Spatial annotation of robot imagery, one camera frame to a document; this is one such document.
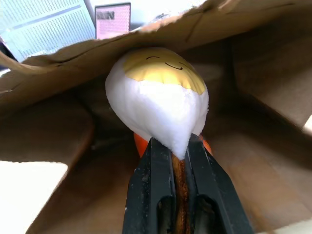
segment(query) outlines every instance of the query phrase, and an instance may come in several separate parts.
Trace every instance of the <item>closed eye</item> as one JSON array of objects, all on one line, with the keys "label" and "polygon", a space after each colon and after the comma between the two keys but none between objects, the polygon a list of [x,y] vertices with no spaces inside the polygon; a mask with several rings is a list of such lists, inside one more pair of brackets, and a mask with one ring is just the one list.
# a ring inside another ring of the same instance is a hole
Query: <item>closed eye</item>
[{"label": "closed eye", "polygon": [[150,58],[160,58],[160,57],[157,57],[157,56],[150,56],[150,57],[148,57],[148,58],[146,58],[146,59],[150,59]]}]

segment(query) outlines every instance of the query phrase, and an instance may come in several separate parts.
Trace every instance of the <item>plush toy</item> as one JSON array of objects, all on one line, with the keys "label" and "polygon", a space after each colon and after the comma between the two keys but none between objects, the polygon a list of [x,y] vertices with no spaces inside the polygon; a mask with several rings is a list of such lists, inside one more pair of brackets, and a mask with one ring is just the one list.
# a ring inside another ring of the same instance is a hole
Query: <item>plush toy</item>
[{"label": "plush toy", "polygon": [[134,132],[140,156],[154,137],[184,159],[191,133],[203,130],[209,99],[191,64],[165,48],[133,50],[116,62],[105,86],[112,109]]}]

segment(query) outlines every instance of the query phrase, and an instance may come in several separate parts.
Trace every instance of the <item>pink sign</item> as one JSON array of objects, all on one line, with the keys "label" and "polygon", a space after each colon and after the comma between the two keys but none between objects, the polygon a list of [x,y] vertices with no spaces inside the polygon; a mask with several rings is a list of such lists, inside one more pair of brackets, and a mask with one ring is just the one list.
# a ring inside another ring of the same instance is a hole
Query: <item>pink sign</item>
[{"label": "pink sign", "polygon": [[130,3],[96,6],[96,38],[107,39],[129,32]]}]

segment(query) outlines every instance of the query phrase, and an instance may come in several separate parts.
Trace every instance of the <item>white plush fabric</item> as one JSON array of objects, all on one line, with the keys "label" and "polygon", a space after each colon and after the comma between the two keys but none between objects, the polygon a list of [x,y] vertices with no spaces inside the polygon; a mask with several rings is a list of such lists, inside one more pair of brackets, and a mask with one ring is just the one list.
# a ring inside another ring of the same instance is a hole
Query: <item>white plush fabric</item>
[{"label": "white plush fabric", "polygon": [[128,78],[122,68],[127,56],[113,66],[105,83],[112,109],[133,132],[147,141],[156,138],[182,160],[191,133],[199,135],[205,125],[207,87],[199,95],[179,84]]}]

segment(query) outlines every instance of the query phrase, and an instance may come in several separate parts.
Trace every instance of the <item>monitor screen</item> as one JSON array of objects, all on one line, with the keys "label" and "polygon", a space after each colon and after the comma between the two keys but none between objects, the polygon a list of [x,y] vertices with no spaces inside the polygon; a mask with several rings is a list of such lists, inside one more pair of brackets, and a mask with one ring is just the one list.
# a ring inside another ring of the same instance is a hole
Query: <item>monitor screen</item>
[{"label": "monitor screen", "polygon": [[95,7],[96,39],[107,39],[129,32],[131,4]]}]

